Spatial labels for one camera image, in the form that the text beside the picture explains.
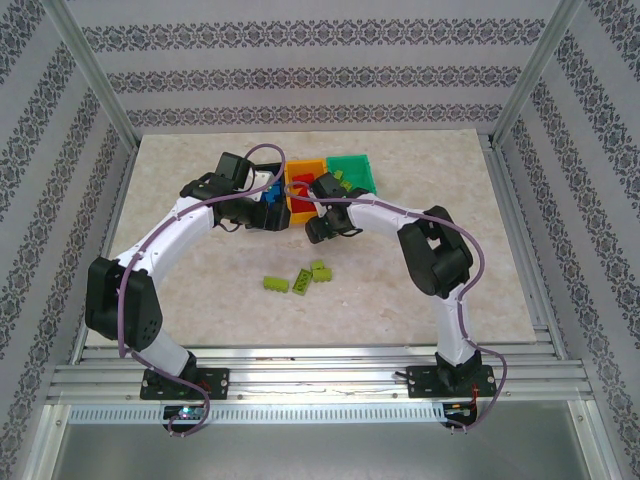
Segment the black plastic bin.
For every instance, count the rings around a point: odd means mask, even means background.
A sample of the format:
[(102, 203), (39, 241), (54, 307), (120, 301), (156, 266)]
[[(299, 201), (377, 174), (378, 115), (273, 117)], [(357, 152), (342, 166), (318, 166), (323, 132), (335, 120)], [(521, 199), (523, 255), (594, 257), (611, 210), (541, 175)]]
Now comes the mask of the black plastic bin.
[[(254, 180), (257, 180), (258, 182), (261, 182), (261, 178), (264, 177), (264, 172), (269, 172), (273, 176), (275, 176), (277, 174), (277, 172), (279, 171), (280, 164), (279, 163), (257, 164), (255, 166), (255, 168), (257, 169), (258, 173), (257, 174), (249, 173), (247, 175), (247, 179), (246, 179), (246, 182), (245, 182), (245, 185), (244, 185), (244, 190), (245, 191), (250, 191), (250, 190), (255, 189), (256, 185), (255, 185)], [(284, 185), (284, 176), (281, 176), (275, 183), (280, 183), (282, 185), (282, 195), (281, 196), (277, 196), (276, 202), (278, 202), (278, 201), (285, 201), (286, 202), (286, 196), (284, 195), (284, 186), (285, 186)], [(264, 191), (262, 191), (260, 193), (260, 200), (261, 201), (263, 201), (261, 199), (262, 194), (268, 192), (269, 189), (266, 189), (266, 190), (264, 190)], [(266, 223), (266, 221), (267, 221), (267, 219), (269, 217), (284, 217), (284, 216), (287, 216), (287, 217), (290, 218), (290, 211), (289, 211), (288, 215), (269, 215), (268, 213), (266, 213), (266, 215), (264, 217), (264, 220), (262, 222), (260, 222), (260, 221), (252, 221), (251, 223), (247, 224), (245, 226), (245, 228), (246, 229), (260, 229), (260, 230), (265, 230), (265, 231), (282, 231), (282, 230), (266, 230), (265, 229), (265, 223)]]

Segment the yellow plastic bin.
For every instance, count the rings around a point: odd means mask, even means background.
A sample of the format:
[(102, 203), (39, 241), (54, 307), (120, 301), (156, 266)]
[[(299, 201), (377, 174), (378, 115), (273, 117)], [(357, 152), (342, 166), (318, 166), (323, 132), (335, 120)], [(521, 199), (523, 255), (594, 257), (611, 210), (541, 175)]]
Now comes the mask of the yellow plastic bin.
[[(292, 178), (297, 175), (302, 175), (306, 173), (312, 173), (315, 176), (315, 179), (325, 173), (328, 172), (326, 160), (323, 158), (318, 159), (310, 159), (310, 160), (295, 160), (287, 162), (284, 171), (284, 185), (287, 186), (291, 184)], [(297, 188), (297, 186), (291, 186), (287, 188), (287, 191), (292, 193), (293, 195), (307, 197), (308, 189), (306, 187)], [(290, 225), (303, 225), (309, 219), (315, 217), (316, 215), (311, 214), (293, 214), (291, 209), (291, 197), (286, 198), (287, 207), (290, 211)]]

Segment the green plastic bin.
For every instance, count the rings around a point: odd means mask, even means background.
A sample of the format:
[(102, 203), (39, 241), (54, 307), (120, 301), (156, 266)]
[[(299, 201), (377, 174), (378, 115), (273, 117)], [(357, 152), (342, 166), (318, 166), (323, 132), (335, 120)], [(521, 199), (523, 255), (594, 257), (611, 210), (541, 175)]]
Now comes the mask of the green plastic bin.
[(327, 157), (326, 164), (332, 175), (336, 170), (341, 170), (344, 173), (340, 182), (349, 181), (352, 184), (350, 189), (343, 187), (346, 192), (361, 188), (373, 194), (377, 193), (374, 176), (366, 154)]

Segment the left green circuit board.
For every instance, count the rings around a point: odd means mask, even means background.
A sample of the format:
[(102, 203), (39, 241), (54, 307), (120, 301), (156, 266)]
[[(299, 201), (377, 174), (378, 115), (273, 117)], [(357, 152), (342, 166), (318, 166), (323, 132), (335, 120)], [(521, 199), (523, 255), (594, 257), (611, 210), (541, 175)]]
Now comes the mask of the left green circuit board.
[(169, 421), (176, 418), (181, 421), (200, 421), (207, 414), (203, 406), (198, 405), (170, 405), (163, 411), (163, 419)]

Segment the left aluminium side rail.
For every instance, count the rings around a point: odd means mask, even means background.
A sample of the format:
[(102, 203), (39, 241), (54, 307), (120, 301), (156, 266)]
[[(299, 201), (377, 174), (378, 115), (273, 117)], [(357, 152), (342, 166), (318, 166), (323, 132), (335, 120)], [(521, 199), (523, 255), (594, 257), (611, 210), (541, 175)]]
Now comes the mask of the left aluminium side rail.
[(124, 204), (124, 198), (126, 196), (126, 191), (130, 183), (132, 169), (135, 165), (139, 150), (140, 147), (135, 147), (133, 151), (128, 155), (124, 166), (122, 167), (122, 171), (117, 178), (117, 182), (115, 185), (116, 189), (112, 196), (107, 197), (108, 203), (105, 203), (105, 206), (107, 207), (105, 228), (101, 234), (97, 250), (91, 252), (91, 255), (88, 257), (86, 268), (82, 270), (82, 273), (85, 274), (85, 277), (83, 278), (81, 283), (82, 290), (80, 296), (80, 312), (78, 316), (77, 326), (74, 331), (74, 336), (72, 338), (71, 349), (69, 350), (69, 355), (67, 358), (68, 365), (76, 365), (79, 362), (79, 359), (82, 355), (83, 345), (86, 342), (87, 327), (85, 325), (85, 314), (89, 266), (99, 256), (107, 256), (111, 250), (113, 238), (115, 236), (115, 230), (117, 228), (117, 224)]

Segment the aluminium side rail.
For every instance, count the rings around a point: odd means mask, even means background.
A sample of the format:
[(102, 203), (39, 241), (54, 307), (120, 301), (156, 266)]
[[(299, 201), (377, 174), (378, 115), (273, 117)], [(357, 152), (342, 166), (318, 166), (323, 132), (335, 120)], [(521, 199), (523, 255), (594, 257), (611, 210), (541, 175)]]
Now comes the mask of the aluminium side rail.
[(504, 158), (501, 151), (491, 142), (489, 135), (480, 135), (479, 140), (531, 322), (534, 327), (546, 328), (555, 356), (560, 360), (567, 360), (569, 355), (564, 348), (551, 300), (544, 285)]
[(130, 183), (132, 169), (135, 165), (139, 150), (140, 147), (135, 147), (133, 151), (128, 155), (124, 166), (122, 167), (122, 171), (117, 178), (117, 182), (115, 185), (116, 189), (112, 196), (107, 197), (108, 203), (105, 203), (105, 206), (107, 207), (105, 228), (101, 234), (97, 250), (91, 252), (91, 255), (88, 257), (86, 268), (82, 270), (82, 273), (85, 274), (85, 277), (83, 278), (81, 283), (82, 290), (80, 296), (80, 312), (78, 316), (77, 326), (74, 331), (74, 336), (72, 338), (71, 349), (69, 350), (69, 355), (67, 358), (68, 365), (76, 365), (79, 362), (79, 359), (82, 355), (83, 345), (86, 342), (87, 327), (85, 325), (85, 314), (89, 266), (99, 256), (107, 256), (111, 250), (113, 238), (115, 236), (115, 230), (117, 228), (117, 224), (124, 204), (124, 198), (126, 196), (126, 191)]

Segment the aluminium front mounting rail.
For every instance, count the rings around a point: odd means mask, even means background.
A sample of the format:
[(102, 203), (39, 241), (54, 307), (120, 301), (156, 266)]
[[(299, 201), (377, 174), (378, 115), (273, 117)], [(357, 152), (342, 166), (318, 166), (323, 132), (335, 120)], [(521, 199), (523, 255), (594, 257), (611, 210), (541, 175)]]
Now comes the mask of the aluminium front mounting rail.
[[(496, 346), (489, 355), (503, 401), (590, 400), (593, 383), (580, 360), (562, 358), (550, 340)], [(404, 401), (406, 367), (435, 361), (432, 346), (196, 348), (199, 365), (230, 371), (232, 402), (310, 404)], [(56, 404), (134, 404), (143, 368), (111, 347), (88, 347), (80, 360), (55, 368), (45, 401)]]

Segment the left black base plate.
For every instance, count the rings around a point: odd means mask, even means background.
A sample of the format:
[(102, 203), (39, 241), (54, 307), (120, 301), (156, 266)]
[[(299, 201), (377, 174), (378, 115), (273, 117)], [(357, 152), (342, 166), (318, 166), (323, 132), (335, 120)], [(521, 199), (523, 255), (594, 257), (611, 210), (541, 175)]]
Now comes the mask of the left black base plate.
[[(196, 367), (186, 374), (184, 380), (204, 390), (212, 400), (226, 400), (229, 376), (228, 369)], [(197, 401), (204, 399), (203, 395), (193, 387), (169, 380), (149, 369), (144, 372), (140, 398), (147, 401)]]

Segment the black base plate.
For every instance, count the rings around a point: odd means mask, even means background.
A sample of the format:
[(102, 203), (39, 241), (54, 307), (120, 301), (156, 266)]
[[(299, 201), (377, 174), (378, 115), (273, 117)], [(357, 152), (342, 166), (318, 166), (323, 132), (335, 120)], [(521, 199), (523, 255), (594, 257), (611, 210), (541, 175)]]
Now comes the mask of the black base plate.
[[(226, 400), (229, 376), (228, 369), (196, 367), (186, 374), (184, 380), (204, 390), (212, 400)], [(147, 401), (197, 401), (204, 399), (203, 395), (193, 387), (169, 380), (149, 369), (144, 372), (140, 398)]]
[(474, 371), (443, 366), (409, 366), (406, 368), (410, 398), (492, 397), (497, 390), (493, 369), (481, 365)]

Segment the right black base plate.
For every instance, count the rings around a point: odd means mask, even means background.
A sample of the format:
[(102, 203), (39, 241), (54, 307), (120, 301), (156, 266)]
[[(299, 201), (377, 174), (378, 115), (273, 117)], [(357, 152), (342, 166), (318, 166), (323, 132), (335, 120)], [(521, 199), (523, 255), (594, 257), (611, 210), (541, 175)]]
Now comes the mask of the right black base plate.
[(497, 390), (493, 369), (481, 365), (474, 371), (443, 366), (409, 366), (406, 368), (410, 398), (492, 397)]

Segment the right aluminium side rail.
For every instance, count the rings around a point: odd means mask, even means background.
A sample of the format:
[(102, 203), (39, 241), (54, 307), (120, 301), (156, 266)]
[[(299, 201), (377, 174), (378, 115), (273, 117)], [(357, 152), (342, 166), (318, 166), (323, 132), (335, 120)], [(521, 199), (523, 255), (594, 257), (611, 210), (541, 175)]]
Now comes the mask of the right aluminium side rail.
[(546, 328), (555, 356), (560, 360), (567, 360), (569, 355), (564, 348), (551, 300), (544, 285), (504, 158), (501, 151), (491, 142), (489, 135), (480, 135), (479, 140), (531, 322), (534, 327)]

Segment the left aluminium frame post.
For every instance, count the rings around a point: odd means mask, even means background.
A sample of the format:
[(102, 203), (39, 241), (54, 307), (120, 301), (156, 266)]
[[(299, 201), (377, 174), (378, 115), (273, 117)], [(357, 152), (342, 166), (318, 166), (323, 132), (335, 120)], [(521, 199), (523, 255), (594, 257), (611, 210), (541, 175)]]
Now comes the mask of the left aluminium frame post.
[(137, 150), (141, 140), (66, 0), (39, 1), (104, 108), (126, 150), (129, 153)]

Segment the aluminium frame post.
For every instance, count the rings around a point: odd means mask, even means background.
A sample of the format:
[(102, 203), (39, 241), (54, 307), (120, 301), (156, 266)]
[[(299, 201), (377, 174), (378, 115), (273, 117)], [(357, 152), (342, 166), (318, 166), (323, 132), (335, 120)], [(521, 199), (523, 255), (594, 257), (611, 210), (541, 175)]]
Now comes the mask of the aluminium frame post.
[(559, 0), (529, 60), (525, 64), (513, 92), (505, 103), (492, 133), (489, 135), (490, 145), (494, 150), (504, 143), (506, 136), (515, 124), (529, 95), (539, 81), (546, 65), (583, 2), (584, 0)]
[(104, 108), (126, 150), (129, 153), (137, 150), (141, 140), (66, 0), (39, 1)]

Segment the right aluminium frame post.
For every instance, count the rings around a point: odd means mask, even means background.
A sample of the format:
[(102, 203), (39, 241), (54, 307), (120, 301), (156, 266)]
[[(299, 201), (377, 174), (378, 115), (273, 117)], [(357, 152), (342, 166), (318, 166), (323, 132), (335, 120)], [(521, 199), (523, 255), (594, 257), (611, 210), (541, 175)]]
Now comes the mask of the right aluminium frame post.
[(490, 145), (494, 150), (504, 143), (506, 136), (515, 124), (529, 95), (539, 81), (546, 65), (583, 2), (584, 0), (559, 0), (529, 60), (525, 64), (513, 92), (505, 103), (492, 133), (489, 135)]

